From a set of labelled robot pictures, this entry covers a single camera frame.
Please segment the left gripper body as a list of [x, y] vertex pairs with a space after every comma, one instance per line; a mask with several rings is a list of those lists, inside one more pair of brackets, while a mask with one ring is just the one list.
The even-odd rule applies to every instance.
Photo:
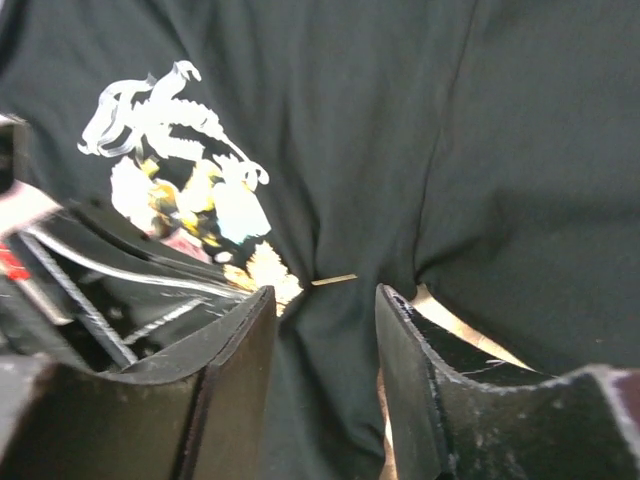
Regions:
[[17, 179], [27, 133], [24, 122], [1, 118], [1, 347], [86, 368], [65, 336], [74, 318], [63, 309], [62, 290], [20, 237], [29, 220], [46, 212], [42, 201], [27, 198], [31, 189]]

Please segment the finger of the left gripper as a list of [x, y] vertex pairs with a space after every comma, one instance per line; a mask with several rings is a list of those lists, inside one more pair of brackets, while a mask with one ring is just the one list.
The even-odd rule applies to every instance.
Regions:
[[192, 258], [156, 244], [114, 212], [74, 206], [20, 237], [62, 292], [65, 335], [88, 370], [131, 370], [216, 324], [248, 298]]

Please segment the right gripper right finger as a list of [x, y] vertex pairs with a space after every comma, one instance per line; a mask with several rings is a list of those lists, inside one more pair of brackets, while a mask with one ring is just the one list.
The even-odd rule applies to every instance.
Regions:
[[376, 292], [376, 331], [402, 479], [635, 479], [639, 374], [550, 376], [499, 360]]

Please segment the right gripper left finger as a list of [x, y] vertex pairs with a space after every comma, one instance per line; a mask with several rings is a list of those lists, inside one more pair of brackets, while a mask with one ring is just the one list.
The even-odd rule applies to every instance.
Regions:
[[275, 332], [265, 287], [120, 374], [1, 359], [5, 479], [252, 479]]

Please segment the pink gold brooch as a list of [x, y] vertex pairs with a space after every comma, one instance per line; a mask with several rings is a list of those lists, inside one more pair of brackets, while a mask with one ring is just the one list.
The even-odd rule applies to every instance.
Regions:
[[225, 265], [223, 273], [231, 285], [247, 292], [255, 292], [266, 286], [273, 287], [278, 317], [303, 292], [299, 279], [288, 270], [281, 257], [266, 241], [255, 246], [254, 253], [243, 268]]

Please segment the black floral t-shirt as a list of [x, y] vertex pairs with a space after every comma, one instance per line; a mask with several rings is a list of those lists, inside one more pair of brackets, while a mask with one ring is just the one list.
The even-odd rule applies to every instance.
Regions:
[[635, 1], [5, 1], [1, 110], [53, 199], [299, 279], [262, 479], [380, 475], [382, 283], [539, 370], [639, 364]]

